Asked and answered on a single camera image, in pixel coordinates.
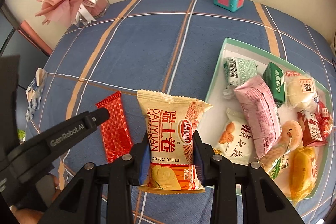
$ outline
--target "metal screw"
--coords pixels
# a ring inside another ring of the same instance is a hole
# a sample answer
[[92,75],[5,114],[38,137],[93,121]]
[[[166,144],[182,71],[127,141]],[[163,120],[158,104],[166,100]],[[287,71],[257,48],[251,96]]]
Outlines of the metal screw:
[[94,163],[87,163],[84,165],[84,168],[86,170],[91,170],[92,168],[94,168],[95,164]]
[[253,162],[251,162],[251,167],[252,167],[253,169],[259,169],[260,164],[257,163],[256,161],[253,161]]
[[132,158],[131,154],[125,154],[122,156],[123,160],[130,160]]
[[213,160],[217,160],[217,161],[219,161],[219,160],[222,159],[222,156],[219,155],[219,154],[215,154],[215,155],[212,156],[212,159],[213,159]]

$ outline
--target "human hand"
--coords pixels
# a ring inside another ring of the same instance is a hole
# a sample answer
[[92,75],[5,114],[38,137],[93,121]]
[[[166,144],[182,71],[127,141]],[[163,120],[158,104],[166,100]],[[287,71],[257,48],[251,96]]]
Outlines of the human hand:
[[[59,184],[58,178],[55,177],[54,175],[51,175],[51,174],[49,175],[53,177],[54,185],[55,187],[57,187]],[[55,194],[52,198],[53,201],[58,197],[60,192],[61,190],[55,189]],[[13,215],[16,217],[17,221],[20,224],[37,224],[40,221],[41,217],[43,216],[43,212],[39,212],[39,211],[32,210],[32,209],[18,210],[15,206],[12,206],[11,210],[13,212]]]

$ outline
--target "swiss roll snack package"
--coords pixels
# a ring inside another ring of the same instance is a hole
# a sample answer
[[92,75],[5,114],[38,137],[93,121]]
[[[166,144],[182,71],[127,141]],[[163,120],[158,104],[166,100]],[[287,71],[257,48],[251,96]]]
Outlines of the swiss roll snack package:
[[158,194],[197,193],[201,186],[193,158],[193,133],[212,105],[196,98],[138,90],[146,118],[151,163],[146,191]]
[[255,148],[251,128],[247,125],[244,114],[227,108],[229,119],[218,140],[214,152],[228,158],[235,164],[248,165]]
[[227,86],[223,95],[225,99],[232,99],[235,98],[234,88],[257,75],[257,66],[254,60],[229,57],[224,61],[224,73]]
[[281,134],[280,119],[272,93],[260,75],[235,89],[251,128],[258,159],[271,149]]
[[275,179],[288,167],[289,153],[300,145],[301,140],[302,129],[299,123],[296,121],[285,122],[280,138],[259,161],[261,167],[272,179]]

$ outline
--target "red patterned wrapper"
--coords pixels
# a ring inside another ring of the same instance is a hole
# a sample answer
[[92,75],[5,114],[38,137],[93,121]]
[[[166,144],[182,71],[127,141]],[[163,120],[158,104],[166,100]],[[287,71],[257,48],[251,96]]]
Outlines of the red patterned wrapper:
[[110,118],[101,124],[100,131],[107,162],[111,163],[118,157],[128,154],[133,145],[121,102],[121,92],[117,91],[108,96],[96,106],[105,107],[110,113]]
[[321,133],[325,138],[327,138],[331,130],[333,129],[334,122],[333,118],[330,115],[330,112],[321,100],[319,100],[315,115],[316,119],[319,122]]

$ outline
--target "white tray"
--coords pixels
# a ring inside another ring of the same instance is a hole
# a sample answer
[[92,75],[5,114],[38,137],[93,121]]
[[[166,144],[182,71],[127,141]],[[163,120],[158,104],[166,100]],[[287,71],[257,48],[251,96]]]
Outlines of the white tray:
[[[223,65],[224,58],[226,57],[240,57],[247,60],[254,60],[257,65],[257,72],[260,75],[263,74],[270,61],[275,63],[283,71],[295,70],[301,74],[305,74],[303,70],[273,54],[270,54],[269,52],[235,39],[226,38],[220,51],[215,72],[205,99],[205,101],[213,105],[213,107],[205,112],[197,128],[202,141],[210,144],[212,147],[217,145],[217,142],[223,133],[224,126],[227,122],[226,109],[229,107],[233,110],[243,112],[237,99],[226,100],[223,98],[223,90],[226,87]],[[330,111],[331,101],[329,91],[316,80],[315,82],[322,102],[325,103],[326,107]],[[282,105],[278,111],[281,124],[284,124],[288,120],[297,121],[297,112],[295,110],[289,110],[285,104]],[[306,198],[312,198],[315,195],[325,167],[328,148],[328,145],[314,147],[317,157],[318,177],[315,188]],[[255,155],[252,155],[250,161],[255,161],[254,157]],[[281,191],[287,197],[290,197],[288,183],[289,168],[285,169],[274,181]],[[240,184],[236,185],[236,191],[238,195],[241,195]]]

